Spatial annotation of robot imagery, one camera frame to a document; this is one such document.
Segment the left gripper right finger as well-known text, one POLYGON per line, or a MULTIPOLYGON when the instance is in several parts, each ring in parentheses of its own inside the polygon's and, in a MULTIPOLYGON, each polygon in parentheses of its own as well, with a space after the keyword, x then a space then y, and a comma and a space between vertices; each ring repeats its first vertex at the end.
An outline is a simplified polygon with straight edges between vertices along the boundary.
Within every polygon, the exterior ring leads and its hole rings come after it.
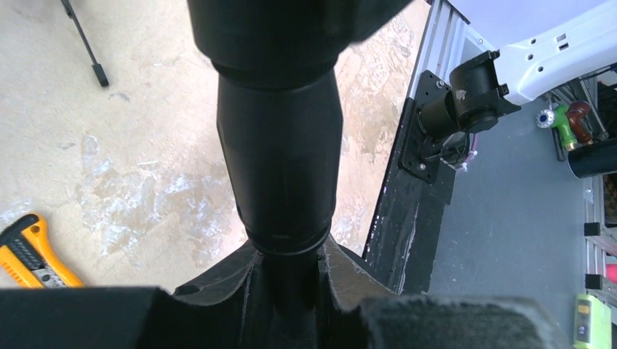
POLYGON ((319 250, 319 348, 570 348, 521 297, 392 292, 329 237, 319 250))

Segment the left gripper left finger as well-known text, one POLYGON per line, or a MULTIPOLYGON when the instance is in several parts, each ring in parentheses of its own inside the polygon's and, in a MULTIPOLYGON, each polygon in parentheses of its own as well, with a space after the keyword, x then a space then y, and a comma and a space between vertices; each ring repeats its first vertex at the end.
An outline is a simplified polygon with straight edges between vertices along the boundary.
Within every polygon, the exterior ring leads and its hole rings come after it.
POLYGON ((169 293, 157 286, 1 291, 3 348, 241 348, 251 270, 243 244, 169 293))

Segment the black tripod mic stand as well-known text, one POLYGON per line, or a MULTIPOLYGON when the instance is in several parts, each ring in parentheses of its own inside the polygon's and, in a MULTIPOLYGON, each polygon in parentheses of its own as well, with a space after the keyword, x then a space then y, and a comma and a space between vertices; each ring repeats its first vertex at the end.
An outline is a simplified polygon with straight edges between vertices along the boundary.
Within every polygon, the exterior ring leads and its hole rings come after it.
POLYGON ((109 87, 109 81, 108 81, 106 72, 104 71, 102 65, 97 61, 95 57, 94 52, 92 51, 92 48, 87 40, 87 37, 81 27, 79 19, 77 18, 76 13, 74 12, 71 2, 69 0, 61 0, 61 3, 64 7, 65 13, 73 21, 73 24, 75 25, 77 32, 79 34, 79 37, 81 38, 82 43, 84 44, 87 54, 92 62, 91 66, 98 80, 99 85, 103 88, 109 87))

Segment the black round-base mic stand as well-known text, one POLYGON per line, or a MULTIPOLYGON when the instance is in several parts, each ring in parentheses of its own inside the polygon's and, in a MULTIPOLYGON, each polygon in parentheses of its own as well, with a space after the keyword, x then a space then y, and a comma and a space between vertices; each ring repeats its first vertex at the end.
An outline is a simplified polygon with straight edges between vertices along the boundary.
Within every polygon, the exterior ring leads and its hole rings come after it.
POLYGON ((217 131, 252 248, 239 345, 328 348, 343 112, 334 67, 405 1, 190 1, 218 73, 217 131))

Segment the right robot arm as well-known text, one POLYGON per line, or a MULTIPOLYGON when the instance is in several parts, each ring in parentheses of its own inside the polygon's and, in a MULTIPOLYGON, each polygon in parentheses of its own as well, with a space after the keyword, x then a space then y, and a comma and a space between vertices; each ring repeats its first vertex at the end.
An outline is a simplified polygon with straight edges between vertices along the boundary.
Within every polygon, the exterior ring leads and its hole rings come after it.
POLYGON ((616 2, 604 1, 460 64, 449 91, 422 107, 418 123, 436 140, 489 130, 543 93, 615 62, 616 2))

